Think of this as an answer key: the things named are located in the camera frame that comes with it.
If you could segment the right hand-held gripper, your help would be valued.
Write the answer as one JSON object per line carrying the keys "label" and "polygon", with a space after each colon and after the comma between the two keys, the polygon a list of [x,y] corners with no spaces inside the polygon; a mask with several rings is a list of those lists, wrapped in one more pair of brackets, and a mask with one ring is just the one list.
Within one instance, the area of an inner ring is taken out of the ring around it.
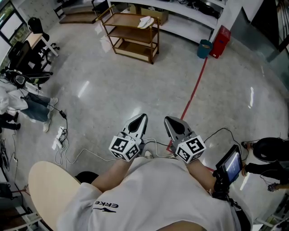
{"label": "right hand-held gripper", "polygon": [[164,118],[164,126],[172,141],[170,147],[173,158],[191,163],[198,159],[206,150],[204,141],[200,135],[192,132],[190,126],[184,120],[173,116]]}

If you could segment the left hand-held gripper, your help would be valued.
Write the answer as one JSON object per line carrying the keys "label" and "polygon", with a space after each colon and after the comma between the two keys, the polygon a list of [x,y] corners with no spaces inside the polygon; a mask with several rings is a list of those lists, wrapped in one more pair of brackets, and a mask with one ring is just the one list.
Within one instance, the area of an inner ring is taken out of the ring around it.
{"label": "left hand-held gripper", "polygon": [[144,149],[144,140],[148,123],[145,113],[138,114],[125,122],[123,131],[114,136],[109,151],[118,159],[130,162],[133,158],[140,156]]}

